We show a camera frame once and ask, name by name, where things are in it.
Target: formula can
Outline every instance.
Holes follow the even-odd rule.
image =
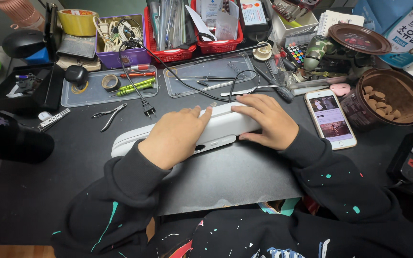
[[[385,34],[391,43],[391,53],[380,59],[396,68],[407,68],[413,64],[413,8],[401,17]]]

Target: wooden floor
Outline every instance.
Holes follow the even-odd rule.
[[[148,240],[154,235],[154,219],[149,223]],[[0,258],[55,258],[50,246],[0,246]]]

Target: pink mouse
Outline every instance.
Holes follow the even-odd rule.
[[[346,83],[333,84],[329,89],[340,97],[350,92],[350,85]]]

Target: smartphone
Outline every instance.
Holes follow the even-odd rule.
[[[352,128],[334,92],[331,90],[309,92],[305,95],[305,103],[319,136],[329,140],[333,150],[356,145]]]

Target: phone screen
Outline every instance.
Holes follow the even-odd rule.
[[[324,138],[339,141],[353,138],[334,96],[310,99]]]

